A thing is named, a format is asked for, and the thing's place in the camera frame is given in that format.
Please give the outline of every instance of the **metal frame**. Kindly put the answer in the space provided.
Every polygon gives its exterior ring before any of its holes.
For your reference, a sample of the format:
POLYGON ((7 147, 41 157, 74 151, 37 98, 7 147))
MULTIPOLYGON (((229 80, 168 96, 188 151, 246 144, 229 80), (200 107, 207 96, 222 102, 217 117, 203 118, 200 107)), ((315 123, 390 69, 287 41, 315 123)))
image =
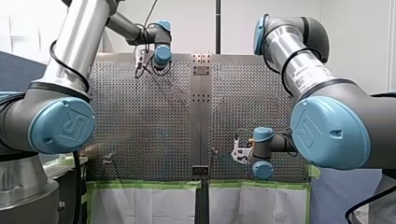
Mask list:
MULTIPOLYGON (((121 72, 121 73, 130 73, 131 77, 134 76, 134 55, 133 54, 99 54, 96 63, 105 63, 105 62, 111 62, 115 61, 117 64, 120 64, 120 66, 112 66, 111 68, 106 68, 104 72, 106 72, 106 76, 113 76, 112 72, 121 72)), ((250 98, 247 98, 246 100, 252 100, 251 96, 255 96, 257 94, 257 98, 259 100, 262 100, 263 103, 268 103, 266 100, 268 100, 268 97, 273 99, 274 101, 269 101, 269 102, 277 102, 275 104, 277 105, 277 110, 275 111, 270 111, 272 114, 270 116, 274 117, 282 117, 285 119, 282 119, 282 121, 274 121, 274 122, 269 122, 269 123, 262 123, 260 120, 257 122, 246 122, 246 124, 249 124, 249 127, 244 127, 244 128, 254 128, 257 125, 268 125, 272 126, 275 128, 276 131, 279 131, 280 129, 286 128, 289 124, 289 111, 285 108, 287 108, 288 104, 290 104, 290 99, 286 95, 285 92, 283 92, 281 83, 280 83, 280 78, 275 77, 275 74, 272 74, 268 71, 268 69, 265 67, 263 64, 262 58, 256 57, 256 56, 227 56, 227 55, 207 55, 207 54, 174 54, 173 56, 173 65, 175 67, 173 68, 173 72, 171 73, 170 76, 168 77, 161 77, 161 80, 158 79, 160 82, 166 82, 166 87, 170 87, 171 89, 174 87, 173 85, 177 84, 169 84, 167 82, 172 82, 174 81, 179 81, 180 79, 183 80, 188 80, 188 85, 189 87, 185 87, 183 90, 183 96, 180 97, 180 101, 187 104, 185 111, 187 113, 187 117, 183 117, 184 119, 188 119, 189 121, 187 123, 184 123, 185 125, 188 126, 187 129, 185 129, 182 132, 187 131, 188 132, 188 137, 190 144, 186 145, 188 148, 186 150, 189 150, 189 162, 187 169, 185 170, 186 173, 188 173, 185 176, 179 176, 179 177, 172 177, 168 176, 166 178, 156 178, 154 176, 135 176, 135 178, 138 179, 146 179, 146 180, 164 180, 164 181, 172 181, 172 180, 201 180, 202 185, 201 187, 196 191, 196 219, 195 223, 196 224, 207 224, 209 223, 209 188, 208 188, 208 180, 210 178, 221 178, 221 179, 227 179, 227 178, 249 178, 251 177, 251 174, 249 176, 241 175, 240 173, 240 164, 237 162, 234 162, 233 159, 231 158, 231 151, 233 150, 233 131, 231 130, 230 127, 221 127, 224 129, 230 129, 226 133, 226 138, 230 138, 230 141, 228 142, 227 139, 225 139, 226 142, 224 142, 224 146, 222 148, 215 148, 219 143, 222 145, 222 140, 218 143, 219 139, 215 139, 214 136, 216 137, 218 134, 218 126, 216 126, 217 119, 224 119, 221 115, 224 114, 224 111, 220 112, 220 114, 216 114, 216 117, 214 117, 215 109, 217 104, 219 103, 219 93, 218 93, 218 87, 219 81, 217 82, 215 79, 219 77, 220 70, 221 69, 232 69, 233 66, 236 67, 236 70, 230 70, 230 74, 223 74, 227 75, 222 78, 227 78, 228 75, 230 75, 230 78, 232 76, 244 76, 247 74, 247 77, 242 77, 242 78, 252 78, 255 77, 251 80, 251 84, 249 84, 249 87, 251 85, 252 88, 247 88, 249 93, 247 96, 250 98), (181 69, 182 72, 177 74, 177 69, 181 69), (270 76, 271 80, 268 82, 263 82, 262 76, 270 76), (271 87, 271 90, 268 91, 263 91, 262 88, 260 88, 260 85, 263 84, 264 87, 271 87), (265 93, 271 92, 272 95, 268 96, 267 98, 263 97, 265 96, 265 93), (228 156, 230 157, 230 166, 226 167, 221 167, 216 163, 216 159, 218 154, 214 153, 215 151, 218 151, 219 153, 222 154, 223 156, 228 156), (231 175, 217 175, 219 172, 222 170, 228 170, 228 174, 231 175)), ((104 100, 100 99, 100 93, 103 93, 103 90, 97 90, 98 88, 101 88, 101 86, 96 86, 97 84, 97 76, 96 72, 97 67, 95 66, 93 69, 92 73, 92 78, 91 78, 91 83, 93 85, 93 90, 90 93, 90 96, 92 97, 92 103, 94 107, 97 106, 103 106, 101 104, 98 104, 97 101, 104 100)), ((115 88, 120 88, 120 85, 125 85, 126 88, 128 88, 128 83, 124 83, 125 81, 132 81, 135 82, 132 78, 129 77, 128 80, 117 80, 115 77, 113 77, 114 80, 118 84, 115 88)), ((235 85, 239 85, 240 83, 232 83, 233 85, 230 86, 230 90, 232 90, 235 85)), ((154 96, 155 94, 159 93, 157 88, 155 86, 150 86, 148 84, 146 85, 140 85, 137 88, 145 88, 145 91, 143 92, 148 95, 151 95, 151 98, 148 99, 148 103, 143 103, 143 104, 149 104, 150 100, 153 100, 155 97, 161 97, 159 96, 154 96)), ((134 97, 128 94, 137 94, 137 93, 142 93, 140 90, 112 90, 114 92, 119 92, 120 93, 120 99, 115 99, 115 100, 122 100, 123 102, 127 101, 133 101, 134 97)), ((229 94, 233 95, 236 93, 240 92, 229 92, 229 94)), ((258 107, 254 108, 247 108, 247 109, 252 109, 252 113, 257 113, 258 116, 262 116, 262 111, 261 111, 261 106, 258 105, 258 107)), ((99 119, 101 116, 112 116, 111 111, 107 111, 105 114, 103 111, 98 111, 100 113, 98 115, 99 119)), ((121 113, 120 111, 117 110, 112 110, 112 113, 117 113, 116 116, 130 116, 130 114, 119 114, 121 113)), ((153 112, 153 116, 158 116, 158 111, 153 112)), ((138 147, 137 145, 130 145, 129 146, 131 149, 138 147)), ((101 179, 106 179, 106 178, 114 178, 117 176, 117 170, 122 169, 118 165, 118 162, 121 160, 120 156, 116 154, 108 155, 109 151, 107 150, 106 153, 101 153, 101 148, 99 146, 99 158, 93 163, 93 167, 89 169, 90 173, 93 172, 96 174, 98 172, 105 172, 107 176, 102 176, 101 179)), ((148 151, 144 152, 141 151, 141 153, 146 153, 143 156, 149 157, 150 153, 156 153, 156 151, 148 151)), ((274 153, 275 159, 273 160, 275 167, 278 169, 281 169, 282 166, 285 166, 286 168, 283 168, 281 174, 287 174, 285 171, 288 169, 295 170, 295 169, 300 169, 298 172, 294 173, 294 176, 281 176, 281 175, 276 175, 274 180, 276 181, 285 181, 285 182, 308 182, 309 177, 308 177, 308 172, 307 169, 304 168, 304 160, 302 158, 289 158, 289 156, 285 157, 285 153, 274 153), (290 166, 285 163, 285 161, 282 161, 282 158, 289 158, 289 161, 294 162, 295 164, 290 166)), ((130 162, 128 163, 128 166, 126 169, 134 169, 134 165, 131 164, 131 155, 123 155, 122 157, 125 158, 125 160, 129 160, 130 162)), ((121 178, 131 178, 128 175, 122 176, 121 178)))

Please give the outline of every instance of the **wire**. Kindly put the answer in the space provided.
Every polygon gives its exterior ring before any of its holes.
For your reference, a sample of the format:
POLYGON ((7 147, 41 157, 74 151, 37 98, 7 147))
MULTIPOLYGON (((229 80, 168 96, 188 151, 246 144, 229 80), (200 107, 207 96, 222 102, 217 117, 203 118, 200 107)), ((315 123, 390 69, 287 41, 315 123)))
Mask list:
POLYGON ((160 71, 158 71, 156 68, 155 68, 155 66, 153 65, 153 60, 152 60, 152 58, 154 57, 154 54, 151 56, 151 58, 150 58, 150 60, 151 60, 151 63, 150 63, 150 65, 151 65, 151 70, 152 70, 152 72, 156 75, 156 76, 158 76, 158 77, 164 77, 164 76, 166 76, 166 75, 168 75, 169 74, 169 72, 171 71, 171 69, 172 69, 172 61, 170 61, 169 62, 169 65, 168 65, 168 69, 165 71, 165 72, 160 72, 160 71))
POLYGON ((90 90, 90 83, 88 82, 87 78, 85 78, 79 71, 77 71, 76 69, 74 69, 74 68, 70 67, 69 65, 65 64, 58 57, 56 57, 55 52, 53 51, 53 48, 56 45, 56 41, 57 40, 54 40, 52 42, 52 44, 49 46, 49 54, 50 54, 50 56, 53 58, 53 60, 55 60, 55 62, 60 64, 62 67, 66 68, 67 70, 73 72, 76 76, 78 76, 79 79, 81 79, 81 81, 85 85, 85 92, 88 92, 90 90))
POLYGON ((357 203, 357 204, 353 205, 348 210, 346 210, 346 213, 345 213, 346 222, 348 224, 352 224, 352 221, 350 220, 349 216, 353 212, 355 212, 356 209, 366 205, 367 203, 372 203, 372 202, 374 202, 374 201, 376 201, 376 200, 378 200, 380 198, 383 198, 383 197, 385 197, 385 196, 387 196, 387 195, 389 195, 389 194, 391 194, 391 193, 393 193, 395 191, 396 191, 396 186, 393 186, 390 189, 387 189, 387 190, 385 190, 385 191, 383 191, 381 193, 378 193, 378 194, 376 194, 376 195, 374 195, 374 196, 372 196, 372 197, 370 197, 370 198, 368 198, 368 199, 366 199, 366 200, 364 200, 364 201, 362 201, 360 203, 357 203))
POLYGON ((79 213, 81 209, 81 194, 82 194, 82 184, 81 184, 81 165, 79 163, 78 151, 73 152, 73 158, 75 162, 76 169, 76 203, 75 203, 75 213, 73 217, 73 224, 78 224, 79 213))
POLYGON ((151 16, 151 13, 152 13, 152 11, 153 11, 154 8, 155 8, 155 5, 157 5, 157 2, 158 2, 158 0, 155 0, 154 3, 152 4, 151 10, 149 11, 148 17, 146 18, 146 21, 145 21, 145 26, 148 24, 149 17, 151 16))
MULTIPOLYGON (((264 28, 265 28, 265 26, 266 26, 267 19, 268 19, 269 17, 270 17, 269 14, 265 14, 264 17, 263 17, 264 28)), ((275 68, 273 68, 272 66, 270 66, 270 64, 269 64, 268 61, 267 61, 267 58, 265 57, 265 53, 266 53, 266 50, 265 50, 265 36, 263 36, 263 37, 262 37, 262 57, 264 58, 265 65, 266 65, 271 71, 273 71, 274 73, 280 74, 279 71, 277 71, 275 68)))
MULTIPOLYGON (((158 2, 158 0, 155 0, 154 3, 152 4, 151 10, 149 11, 148 16, 146 17, 145 24, 144 24, 144 25, 142 25, 142 24, 136 24, 136 25, 143 26, 143 34, 144 34, 143 38, 145 38, 145 35, 146 35, 147 32, 148 32, 148 31, 147 31, 147 28, 146 28, 146 25, 148 24, 149 18, 150 18, 151 14, 152 14, 152 11, 153 11, 154 8, 155 8, 155 5, 157 5, 157 2, 158 2)), ((136 53, 136 50, 137 50, 137 46, 134 47, 134 53, 136 53)))
POLYGON ((294 143, 291 142, 291 140, 286 136, 286 134, 289 134, 289 133, 275 133, 275 134, 277 134, 278 136, 281 136, 281 137, 285 140, 285 149, 284 149, 284 151, 286 151, 286 147, 288 146, 287 143, 289 143, 289 144, 293 147, 293 149, 294 149, 294 151, 295 151, 295 154, 291 154, 290 152, 287 152, 287 153, 288 153, 291 157, 297 157, 297 156, 299 155, 299 153, 298 153, 298 151, 297 151, 296 146, 294 145, 294 143))
POLYGON ((145 52, 149 53, 149 40, 148 40, 148 36, 149 36, 149 32, 148 29, 146 28, 145 25, 142 25, 140 23, 136 23, 135 24, 137 27, 141 27, 143 29, 143 40, 145 41, 145 52))

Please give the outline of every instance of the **pegboard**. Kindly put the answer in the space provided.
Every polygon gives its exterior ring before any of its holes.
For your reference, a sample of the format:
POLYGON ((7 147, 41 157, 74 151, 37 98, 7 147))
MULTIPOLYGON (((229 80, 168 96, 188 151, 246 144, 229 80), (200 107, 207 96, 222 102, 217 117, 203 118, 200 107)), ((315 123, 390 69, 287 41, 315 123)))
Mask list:
MULTIPOLYGON (((98 56, 90 80, 98 157, 89 179, 191 180, 197 162, 209 165, 210 178, 251 178, 231 157, 234 133, 284 130, 290 98, 260 57, 207 55, 201 77, 196 57, 174 54, 167 76, 136 79, 133 54, 98 56)), ((274 180, 307 179, 301 157, 274 153, 273 165, 274 180)))
POLYGON ((191 62, 134 77, 134 55, 99 56, 92 70, 97 158, 89 178, 191 179, 191 62))
MULTIPOLYGON (((216 55, 211 62, 210 177, 249 179, 250 165, 234 162, 230 156, 235 132, 245 129, 246 132, 238 134, 248 140, 256 127, 284 131, 288 127, 291 100, 279 75, 271 72, 260 57, 216 55)), ((299 182, 308 178, 301 156, 273 153, 272 164, 273 180, 299 182)))

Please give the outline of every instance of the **green tape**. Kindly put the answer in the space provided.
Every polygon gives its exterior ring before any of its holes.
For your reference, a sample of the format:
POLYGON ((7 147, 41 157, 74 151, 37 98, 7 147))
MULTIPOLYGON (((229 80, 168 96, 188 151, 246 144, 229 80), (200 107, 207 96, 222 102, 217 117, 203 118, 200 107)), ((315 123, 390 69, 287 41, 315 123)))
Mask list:
POLYGON ((65 159, 60 162, 61 165, 74 165, 74 160, 72 159, 65 159))
POLYGON ((315 179, 320 178, 320 170, 314 165, 308 165, 308 175, 314 177, 315 179))
POLYGON ((309 183, 282 183, 275 181, 252 181, 252 180, 210 180, 210 188, 227 189, 255 187, 264 189, 308 189, 309 183))
POLYGON ((109 180, 87 183, 89 189, 198 189, 200 181, 143 181, 143 180, 109 180))

